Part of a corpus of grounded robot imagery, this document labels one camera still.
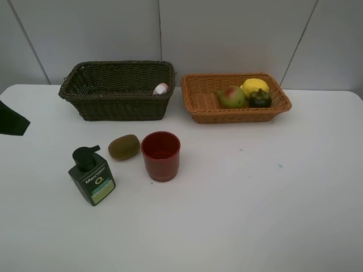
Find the cup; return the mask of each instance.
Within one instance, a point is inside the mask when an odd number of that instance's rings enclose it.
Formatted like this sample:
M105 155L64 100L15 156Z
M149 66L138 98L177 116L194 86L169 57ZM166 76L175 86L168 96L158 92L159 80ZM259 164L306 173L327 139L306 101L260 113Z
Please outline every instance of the cup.
M141 152L149 176L158 182L172 180L178 173L180 141L173 133L157 131L141 143Z

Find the brown kiwi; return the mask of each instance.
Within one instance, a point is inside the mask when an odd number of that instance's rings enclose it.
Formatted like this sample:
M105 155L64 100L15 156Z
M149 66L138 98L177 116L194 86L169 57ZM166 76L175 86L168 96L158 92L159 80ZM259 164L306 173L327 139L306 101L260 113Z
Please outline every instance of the brown kiwi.
M108 146L109 155L115 160L127 160L140 150L140 141L133 134L122 136Z

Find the yellow lemon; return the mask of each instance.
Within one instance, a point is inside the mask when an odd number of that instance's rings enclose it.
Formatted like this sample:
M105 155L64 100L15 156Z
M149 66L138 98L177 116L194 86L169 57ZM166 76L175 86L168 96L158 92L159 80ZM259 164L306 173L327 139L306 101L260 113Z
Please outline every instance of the yellow lemon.
M246 98L250 98L251 92L258 92L259 89L269 93L270 88L268 87L267 83L262 79L258 78L249 78L241 85L241 89L244 90L244 94Z

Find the egg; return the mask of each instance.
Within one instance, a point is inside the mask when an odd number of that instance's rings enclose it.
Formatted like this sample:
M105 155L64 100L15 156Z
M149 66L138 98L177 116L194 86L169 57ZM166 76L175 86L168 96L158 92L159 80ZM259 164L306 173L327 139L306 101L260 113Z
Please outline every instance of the egg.
M153 95L162 95L168 91L168 85L165 83L160 83L154 89Z

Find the wicker basket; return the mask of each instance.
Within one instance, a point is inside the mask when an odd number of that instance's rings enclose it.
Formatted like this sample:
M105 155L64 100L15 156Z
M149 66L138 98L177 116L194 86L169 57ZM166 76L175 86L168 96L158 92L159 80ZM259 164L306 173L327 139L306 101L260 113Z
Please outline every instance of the wicker basket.
M240 86L248 78L259 78L267 83L271 107L223 109L215 92L230 85ZM187 111L201 124L266 122L291 108L290 100L268 74L190 74L183 78L181 86Z
M153 96L160 83L169 91ZM174 87L175 72L168 62L83 62L65 79L59 96L87 121L160 120Z

